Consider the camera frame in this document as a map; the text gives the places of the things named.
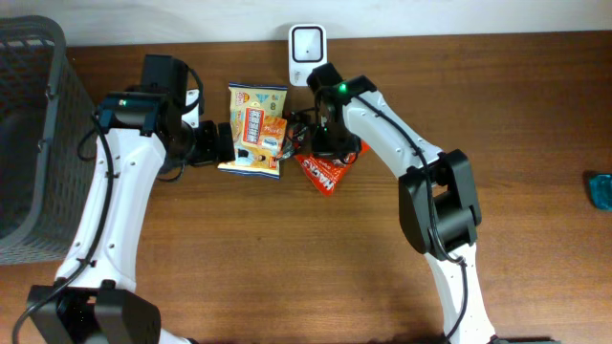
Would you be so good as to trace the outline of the blue mouthwash bottle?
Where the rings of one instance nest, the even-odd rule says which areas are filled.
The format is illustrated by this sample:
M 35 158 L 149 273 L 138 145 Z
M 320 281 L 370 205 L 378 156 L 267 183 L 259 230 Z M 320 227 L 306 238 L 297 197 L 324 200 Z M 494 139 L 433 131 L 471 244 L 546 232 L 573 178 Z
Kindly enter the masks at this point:
M 589 195 L 595 208 L 604 211 L 612 209 L 611 175 L 598 174 L 588 179 Z

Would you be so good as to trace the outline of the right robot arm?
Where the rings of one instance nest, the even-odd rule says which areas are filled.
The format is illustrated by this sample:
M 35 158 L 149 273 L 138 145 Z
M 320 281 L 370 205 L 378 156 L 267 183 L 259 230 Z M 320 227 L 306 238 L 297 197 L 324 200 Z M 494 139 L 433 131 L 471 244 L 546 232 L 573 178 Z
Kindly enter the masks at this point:
M 467 155 L 423 139 L 364 75 L 344 79 L 326 63 L 313 69 L 307 85 L 317 116 L 312 153 L 349 164 L 368 145 L 396 178 L 400 227 L 432 272 L 443 342 L 497 342 L 476 269 L 482 213 Z

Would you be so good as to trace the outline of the orange small packet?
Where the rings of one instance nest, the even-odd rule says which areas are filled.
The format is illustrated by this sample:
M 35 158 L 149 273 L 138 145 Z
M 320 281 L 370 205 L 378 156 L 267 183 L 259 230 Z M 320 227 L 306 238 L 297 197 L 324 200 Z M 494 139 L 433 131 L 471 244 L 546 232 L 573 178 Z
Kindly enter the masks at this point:
M 265 117 L 259 133 L 258 146 L 276 155 L 281 149 L 286 134 L 287 120 Z

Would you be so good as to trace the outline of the yellow snack bag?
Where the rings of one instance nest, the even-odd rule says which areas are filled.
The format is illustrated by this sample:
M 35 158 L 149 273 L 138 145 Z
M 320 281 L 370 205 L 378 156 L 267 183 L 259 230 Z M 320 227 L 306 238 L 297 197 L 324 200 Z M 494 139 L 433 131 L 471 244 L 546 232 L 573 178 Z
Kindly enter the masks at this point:
M 224 172 L 278 180 L 280 167 L 276 155 L 258 146 L 265 117 L 283 118 L 288 88 L 281 85 L 229 83 L 229 123 L 235 160 L 221 162 Z

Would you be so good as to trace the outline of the red snack packet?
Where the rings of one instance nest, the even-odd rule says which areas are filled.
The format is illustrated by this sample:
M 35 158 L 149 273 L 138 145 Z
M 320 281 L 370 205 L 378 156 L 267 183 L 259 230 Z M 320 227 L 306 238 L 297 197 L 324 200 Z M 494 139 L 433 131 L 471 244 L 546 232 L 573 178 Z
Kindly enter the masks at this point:
M 359 153 L 350 153 L 344 160 L 328 160 L 300 153 L 300 143 L 293 143 L 292 147 L 295 150 L 294 157 L 305 176 L 324 196 L 331 196 L 351 166 L 363 153 L 370 150 L 369 145 L 364 142 Z

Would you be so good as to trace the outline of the dark crinkled wrapper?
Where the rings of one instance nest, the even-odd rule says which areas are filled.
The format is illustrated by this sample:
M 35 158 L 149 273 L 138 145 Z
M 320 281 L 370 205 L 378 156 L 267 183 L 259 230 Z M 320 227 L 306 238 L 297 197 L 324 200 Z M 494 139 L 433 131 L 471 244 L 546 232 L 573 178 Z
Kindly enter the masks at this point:
M 283 113 L 283 118 L 287 120 L 287 125 L 282 148 L 276 155 L 279 161 L 287 160 L 301 150 L 310 131 L 311 113 L 313 111 L 313 108 L 307 108 Z

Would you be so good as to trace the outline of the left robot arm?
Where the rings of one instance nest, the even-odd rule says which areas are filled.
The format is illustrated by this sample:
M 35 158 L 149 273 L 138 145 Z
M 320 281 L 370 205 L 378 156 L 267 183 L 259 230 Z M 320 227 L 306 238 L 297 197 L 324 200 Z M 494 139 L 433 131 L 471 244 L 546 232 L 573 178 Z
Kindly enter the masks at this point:
M 225 157 L 216 128 L 198 119 L 201 90 L 110 93 L 92 115 L 96 167 L 76 236 L 50 286 L 32 287 L 12 342 L 31 319 L 48 343 L 183 343 L 135 293 L 147 203 L 167 172 Z

